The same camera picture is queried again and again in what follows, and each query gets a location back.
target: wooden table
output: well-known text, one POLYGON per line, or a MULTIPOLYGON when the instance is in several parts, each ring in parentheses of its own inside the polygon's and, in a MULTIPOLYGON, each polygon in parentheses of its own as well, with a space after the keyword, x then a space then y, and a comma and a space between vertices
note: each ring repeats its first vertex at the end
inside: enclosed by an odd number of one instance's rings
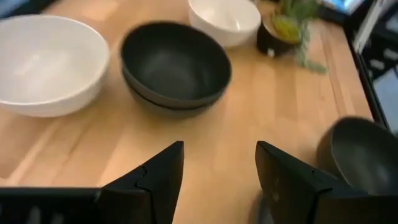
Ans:
MULTIPOLYGON (((317 21, 310 55, 329 68, 319 75, 289 58, 273 60, 253 44, 228 50, 233 78, 206 113, 185 120, 148 113, 129 95, 119 47, 129 29, 150 20, 187 23, 186 0, 62 0, 47 13, 71 17, 108 41, 111 63, 92 105, 55 119, 0 110, 0 184, 100 186, 176 140, 185 141, 185 170, 174 223, 251 222, 260 191, 254 163, 265 140, 314 164, 320 136, 349 114, 370 118, 343 30, 317 21)), ((270 9, 260 4, 261 11, 270 9)))

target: small white bowl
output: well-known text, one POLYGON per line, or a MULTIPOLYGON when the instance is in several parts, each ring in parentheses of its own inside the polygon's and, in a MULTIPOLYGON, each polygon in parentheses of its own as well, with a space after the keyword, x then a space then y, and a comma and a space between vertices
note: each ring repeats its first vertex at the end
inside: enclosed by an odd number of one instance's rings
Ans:
POLYGON ((250 0, 189 0, 189 6, 191 25, 223 47, 245 43, 261 24, 260 12, 250 0))
POLYGON ((90 26, 59 16, 0 21, 0 105, 19 114, 72 113, 100 92, 109 47, 90 26))

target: green plant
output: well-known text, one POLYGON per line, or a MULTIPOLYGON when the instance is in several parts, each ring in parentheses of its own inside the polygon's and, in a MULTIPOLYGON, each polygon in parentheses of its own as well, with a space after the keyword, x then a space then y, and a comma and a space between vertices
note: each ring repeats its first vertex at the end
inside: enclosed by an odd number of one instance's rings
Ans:
POLYGON ((277 12, 303 22, 316 17, 317 9, 317 0, 281 0, 277 12))
POLYGON ((310 31, 308 22, 317 15, 317 0, 281 0, 275 13, 271 15, 275 31, 285 41, 299 43, 295 58, 297 63, 311 71, 326 73, 326 68, 307 58, 310 31))

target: small pot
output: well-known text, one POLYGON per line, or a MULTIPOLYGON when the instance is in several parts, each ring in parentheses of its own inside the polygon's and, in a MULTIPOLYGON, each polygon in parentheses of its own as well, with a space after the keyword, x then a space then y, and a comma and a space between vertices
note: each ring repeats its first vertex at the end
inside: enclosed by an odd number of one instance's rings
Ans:
POLYGON ((276 32, 271 29, 269 17, 263 18, 257 32, 257 48, 260 52, 270 57, 279 57, 292 51, 300 44, 300 42, 289 42, 279 38, 276 32))

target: stacked black bowls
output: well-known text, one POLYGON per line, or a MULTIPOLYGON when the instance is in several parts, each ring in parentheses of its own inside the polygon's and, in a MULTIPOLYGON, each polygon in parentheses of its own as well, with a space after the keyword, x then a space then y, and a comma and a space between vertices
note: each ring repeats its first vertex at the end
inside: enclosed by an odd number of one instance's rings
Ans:
POLYGON ((199 30, 175 22, 130 31, 121 57, 133 97, 157 113, 199 114, 220 98, 231 79, 224 49, 199 30))

